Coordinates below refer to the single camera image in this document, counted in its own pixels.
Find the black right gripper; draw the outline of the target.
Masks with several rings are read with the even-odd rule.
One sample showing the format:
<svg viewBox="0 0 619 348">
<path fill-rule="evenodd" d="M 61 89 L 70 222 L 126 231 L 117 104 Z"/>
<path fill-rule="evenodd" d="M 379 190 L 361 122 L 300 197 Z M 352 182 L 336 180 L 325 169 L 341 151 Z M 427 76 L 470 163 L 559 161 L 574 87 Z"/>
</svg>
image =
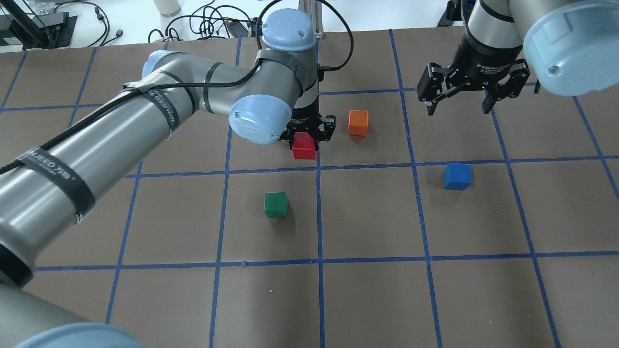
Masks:
<svg viewBox="0 0 619 348">
<path fill-rule="evenodd" d="M 430 62 L 425 66 L 416 93 L 418 100 L 425 102 L 427 114 L 433 116 L 439 101 L 459 92 L 485 90 L 482 112 L 488 115 L 498 101 L 519 96 L 530 75 L 525 59 L 500 67 L 483 67 L 475 62 L 464 67 L 442 67 Z"/>
</svg>

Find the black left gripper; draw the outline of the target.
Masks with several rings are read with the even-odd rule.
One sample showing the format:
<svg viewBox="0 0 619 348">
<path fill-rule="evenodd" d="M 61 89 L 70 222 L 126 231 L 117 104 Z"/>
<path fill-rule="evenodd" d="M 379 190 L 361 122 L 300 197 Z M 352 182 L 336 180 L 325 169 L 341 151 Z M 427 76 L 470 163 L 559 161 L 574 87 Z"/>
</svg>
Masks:
<svg viewBox="0 0 619 348">
<path fill-rule="evenodd" d="M 336 126 L 334 115 L 323 116 L 314 109 L 294 109 L 292 118 L 280 135 L 280 140 L 291 144 L 296 133 L 306 133 L 316 144 L 329 142 Z"/>
</svg>

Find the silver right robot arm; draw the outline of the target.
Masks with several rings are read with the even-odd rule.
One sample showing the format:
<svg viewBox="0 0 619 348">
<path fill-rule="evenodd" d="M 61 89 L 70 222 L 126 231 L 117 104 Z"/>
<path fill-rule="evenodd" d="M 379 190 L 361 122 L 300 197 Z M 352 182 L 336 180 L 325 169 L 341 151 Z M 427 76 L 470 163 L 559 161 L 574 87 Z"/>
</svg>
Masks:
<svg viewBox="0 0 619 348">
<path fill-rule="evenodd" d="M 431 62 L 416 86 L 433 115 L 444 99 L 484 91 L 484 113 L 516 98 L 531 73 L 540 88 L 580 96 L 617 85 L 619 3 L 616 0 L 450 0 L 444 21 L 464 34 L 448 67 Z"/>
</svg>

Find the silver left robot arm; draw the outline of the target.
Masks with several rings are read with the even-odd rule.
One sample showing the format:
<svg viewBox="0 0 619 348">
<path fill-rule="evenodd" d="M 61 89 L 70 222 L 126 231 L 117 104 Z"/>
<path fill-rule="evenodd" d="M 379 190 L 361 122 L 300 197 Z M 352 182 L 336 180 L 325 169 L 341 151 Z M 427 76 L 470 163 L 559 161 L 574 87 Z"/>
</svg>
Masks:
<svg viewBox="0 0 619 348">
<path fill-rule="evenodd" d="M 257 145 L 288 140 L 293 125 L 319 129 L 315 24 L 280 9 L 257 26 L 252 69 L 158 50 L 139 81 L 54 137 L 17 157 L 1 181 L 1 346 L 141 348 L 132 335 L 91 322 L 24 287 L 40 254 L 97 201 L 201 110 L 228 118 Z"/>
</svg>

